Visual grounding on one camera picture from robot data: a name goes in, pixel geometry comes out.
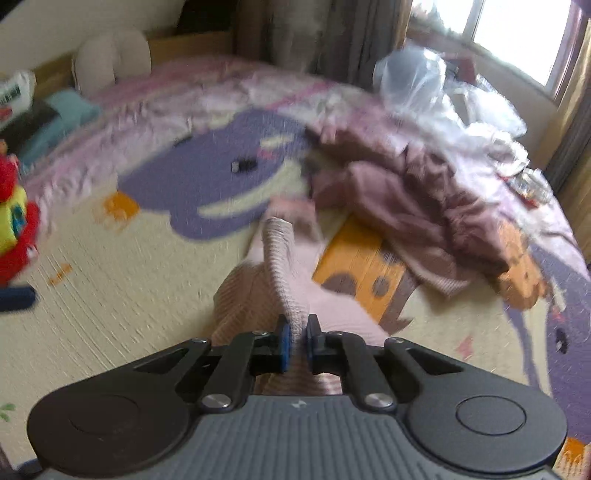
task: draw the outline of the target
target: pink bedsheet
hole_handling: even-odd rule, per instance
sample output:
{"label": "pink bedsheet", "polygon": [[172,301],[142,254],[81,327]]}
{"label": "pink bedsheet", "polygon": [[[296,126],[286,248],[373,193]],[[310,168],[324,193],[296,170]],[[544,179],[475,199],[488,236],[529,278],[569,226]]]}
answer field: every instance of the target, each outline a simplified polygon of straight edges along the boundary
{"label": "pink bedsheet", "polygon": [[[121,82],[93,98],[105,113],[46,157],[24,182],[41,208],[43,232],[64,207],[132,168],[212,118],[248,108],[272,109],[318,132],[353,131],[371,148],[400,153],[421,141],[412,125],[388,116],[377,99],[354,87],[294,74],[233,57],[198,57],[156,67],[150,77]],[[484,155],[451,158],[457,179],[516,221],[542,247],[588,277],[572,231],[556,199],[529,210],[497,178]]]}

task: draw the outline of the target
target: stuffed toy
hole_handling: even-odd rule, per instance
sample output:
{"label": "stuffed toy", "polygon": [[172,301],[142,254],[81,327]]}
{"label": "stuffed toy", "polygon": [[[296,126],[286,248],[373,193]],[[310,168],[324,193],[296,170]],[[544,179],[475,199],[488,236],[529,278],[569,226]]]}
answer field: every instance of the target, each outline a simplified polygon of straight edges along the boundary
{"label": "stuffed toy", "polygon": [[0,141],[0,286],[6,286],[37,256],[39,208],[27,201],[17,177],[18,160],[7,156],[6,143]]}

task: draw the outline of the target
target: window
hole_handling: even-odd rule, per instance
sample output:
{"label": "window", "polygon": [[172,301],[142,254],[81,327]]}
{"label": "window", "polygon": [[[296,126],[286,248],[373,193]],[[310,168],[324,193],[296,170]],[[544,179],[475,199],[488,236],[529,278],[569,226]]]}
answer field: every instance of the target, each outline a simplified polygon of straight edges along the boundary
{"label": "window", "polygon": [[412,15],[512,65],[554,97],[580,47],[582,12],[570,0],[413,0]]}

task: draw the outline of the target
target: bed frame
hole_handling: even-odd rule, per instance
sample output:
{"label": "bed frame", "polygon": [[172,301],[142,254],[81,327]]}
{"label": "bed frame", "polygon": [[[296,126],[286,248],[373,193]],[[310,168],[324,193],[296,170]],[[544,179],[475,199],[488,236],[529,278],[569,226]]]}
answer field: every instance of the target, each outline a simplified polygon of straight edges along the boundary
{"label": "bed frame", "polygon": [[[175,35],[162,37],[148,36],[152,65],[158,65],[165,61],[180,57],[190,57],[205,54],[232,54],[233,35],[231,31]],[[33,70],[37,78],[35,98],[45,98],[64,88],[72,87],[72,55],[67,53],[39,65]]]}

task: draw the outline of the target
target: bed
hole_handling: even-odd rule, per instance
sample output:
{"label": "bed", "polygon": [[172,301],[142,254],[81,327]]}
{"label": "bed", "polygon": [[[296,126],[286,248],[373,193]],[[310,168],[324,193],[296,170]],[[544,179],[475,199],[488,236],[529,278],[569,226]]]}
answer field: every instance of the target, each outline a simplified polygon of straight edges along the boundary
{"label": "bed", "polygon": [[[0,404],[15,405],[0,444],[14,465],[34,456],[25,424],[44,394],[212,331],[213,295],[243,258],[269,197],[306,194],[308,160],[325,160],[307,128],[365,118],[389,142],[416,135],[381,122],[379,105],[354,87],[229,56],[173,60],[93,101],[103,115],[24,182],[41,207],[44,239],[19,278],[37,289],[36,307],[0,323]],[[257,156],[259,168],[232,174],[236,149]],[[335,276],[362,284],[390,275],[381,303],[349,292],[388,333],[552,395],[570,426],[556,468],[580,478],[591,455],[584,260],[556,200],[528,212],[481,159],[455,164],[459,181],[503,219],[512,270],[498,288],[508,294],[483,279],[445,300],[345,212],[320,215],[333,240],[315,279],[338,290]],[[348,252],[355,237],[363,248]],[[341,261],[347,254],[372,267],[356,271]]]}

